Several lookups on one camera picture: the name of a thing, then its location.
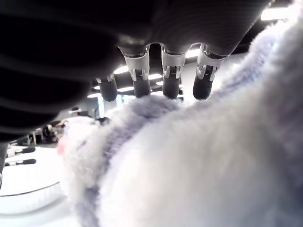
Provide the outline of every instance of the white bowl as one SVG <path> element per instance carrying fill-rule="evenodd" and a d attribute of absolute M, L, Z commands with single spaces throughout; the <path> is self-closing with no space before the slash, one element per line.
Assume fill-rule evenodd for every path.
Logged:
<path fill-rule="evenodd" d="M 33 153 L 7 158 L 6 161 L 36 159 L 32 165 L 3 169 L 0 214 L 32 212 L 62 197 L 59 157 L 54 148 L 36 147 Z"/>

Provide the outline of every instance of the wall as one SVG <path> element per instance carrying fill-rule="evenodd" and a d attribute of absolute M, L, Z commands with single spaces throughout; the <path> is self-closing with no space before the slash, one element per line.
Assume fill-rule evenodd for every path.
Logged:
<path fill-rule="evenodd" d="M 94 117 L 92 109 L 97 108 L 98 99 L 97 98 L 85 98 L 82 101 L 80 101 L 78 104 L 76 104 L 75 106 L 79 107 L 82 111 L 88 111 L 89 115 Z M 54 121 L 60 121 L 62 119 L 71 117 L 71 115 L 68 113 L 70 110 L 71 110 L 71 108 L 62 110 Z"/>
<path fill-rule="evenodd" d="M 239 64 L 247 53 L 234 54 L 224 60 L 219 71 L 213 81 L 213 89 L 219 86 L 220 80 L 229 76 L 231 68 L 235 64 Z M 196 77 L 196 66 L 197 63 L 186 64 L 182 70 L 182 84 L 183 84 L 183 95 L 186 103 L 193 103 L 196 99 L 193 96 L 193 86 Z"/>

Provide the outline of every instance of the white table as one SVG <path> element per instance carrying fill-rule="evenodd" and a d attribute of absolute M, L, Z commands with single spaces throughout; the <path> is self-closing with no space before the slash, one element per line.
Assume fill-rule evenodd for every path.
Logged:
<path fill-rule="evenodd" d="M 32 213 L 23 215 L 0 215 L 1 227 L 80 227 L 71 213 L 66 199 L 62 199 Z"/>

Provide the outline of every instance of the white plush toy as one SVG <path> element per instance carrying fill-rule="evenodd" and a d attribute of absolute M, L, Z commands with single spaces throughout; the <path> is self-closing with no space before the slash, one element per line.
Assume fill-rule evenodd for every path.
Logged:
<path fill-rule="evenodd" d="M 208 101 L 148 96 L 73 122 L 62 188 L 83 227 L 303 227 L 303 4 Z"/>

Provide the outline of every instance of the person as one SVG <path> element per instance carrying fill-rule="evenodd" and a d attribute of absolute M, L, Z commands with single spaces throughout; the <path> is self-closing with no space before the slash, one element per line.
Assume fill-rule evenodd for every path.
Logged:
<path fill-rule="evenodd" d="M 60 123 L 56 124 L 56 126 L 65 126 L 68 122 L 71 122 L 73 120 L 73 118 L 79 117 L 80 112 L 81 112 L 81 109 L 79 109 L 78 107 L 73 107 L 69 111 L 69 114 L 71 115 L 71 117 L 63 119 L 62 121 L 60 121 Z"/>

